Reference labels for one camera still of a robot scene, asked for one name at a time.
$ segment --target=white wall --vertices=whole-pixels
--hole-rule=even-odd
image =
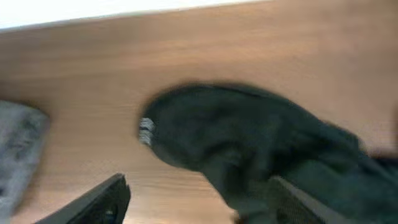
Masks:
[[[0,0],[0,29],[77,18],[244,1],[250,0]]]

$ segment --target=wooden table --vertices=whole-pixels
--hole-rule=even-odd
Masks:
[[[231,223],[201,175],[136,138],[146,100],[183,82],[268,88],[352,130],[369,152],[394,153],[397,24],[394,0],[276,0],[3,32],[0,99],[52,118],[12,222],[32,223],[122,172],[125,223]]]

